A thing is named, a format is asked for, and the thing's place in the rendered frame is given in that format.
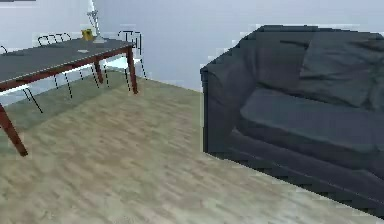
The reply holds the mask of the dark grey sofa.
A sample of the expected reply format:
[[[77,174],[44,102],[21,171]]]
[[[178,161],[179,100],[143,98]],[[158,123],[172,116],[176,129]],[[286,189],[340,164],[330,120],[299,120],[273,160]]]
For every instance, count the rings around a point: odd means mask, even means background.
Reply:
[[[384,219],[384,111],[298,89],[319,32],[263,25],[201,68],[203,150]]]

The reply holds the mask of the dark grey sofa cushion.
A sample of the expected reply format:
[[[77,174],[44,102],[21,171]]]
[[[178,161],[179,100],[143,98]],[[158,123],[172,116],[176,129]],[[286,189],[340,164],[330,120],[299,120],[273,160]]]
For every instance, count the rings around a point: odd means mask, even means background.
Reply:
[[[384,111],[384,36],[356,31],[315,34],[298,89],[324,101]]]

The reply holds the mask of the grey top red-legged table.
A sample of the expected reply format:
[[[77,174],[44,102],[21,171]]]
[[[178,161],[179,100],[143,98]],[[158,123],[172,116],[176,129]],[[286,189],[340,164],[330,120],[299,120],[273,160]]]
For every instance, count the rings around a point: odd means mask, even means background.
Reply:
[[[105,39],[103,44],[86,41],[81,38],[71,39],[50,45],[20,49],[0,54],[0,91],[14,88],[23,84],[30,84],[48,77],[63,73],[66,70],[93,64],[100,83],[103,82],[100,62],[125,53],[129,64],[130,80],[128,84],[134,94],[138,93],[138,86],[133,62],[133,43],[117,39]],[[88,50],[79,53],[77,50]],[[4,106],[14,103],[18,96],[11,93],[0,96],[0,128],[7,134],[16,151],[21,156],[28,154],[18,132],[13,126]]]

